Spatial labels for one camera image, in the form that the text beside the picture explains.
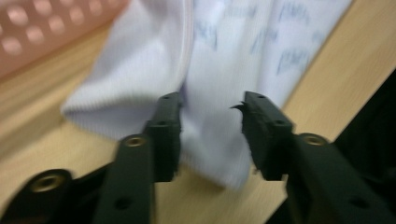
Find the wooden table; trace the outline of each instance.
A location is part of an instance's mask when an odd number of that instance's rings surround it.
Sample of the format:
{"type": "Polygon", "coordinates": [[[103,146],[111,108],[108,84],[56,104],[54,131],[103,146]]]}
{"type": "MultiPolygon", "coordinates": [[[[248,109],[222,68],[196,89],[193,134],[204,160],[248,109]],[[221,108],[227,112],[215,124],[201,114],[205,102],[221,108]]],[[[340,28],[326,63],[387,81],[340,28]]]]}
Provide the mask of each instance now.
{"type": "MultiPolygon", "coordinates": [[[[356,0],[284,107],[296,132],[333,140],[396,66],[396,1],[356,0]]],[[[111,161],[116,142],[63,120],[59,106],[90,73],[108,26],[0,83],[0,210],[32,175],[51,168],[85,175],[111,161]]],[[[251,175],[220,188],[182,166],[157,185],[160,223],[263,223],[284,183],[251,175]]]]}

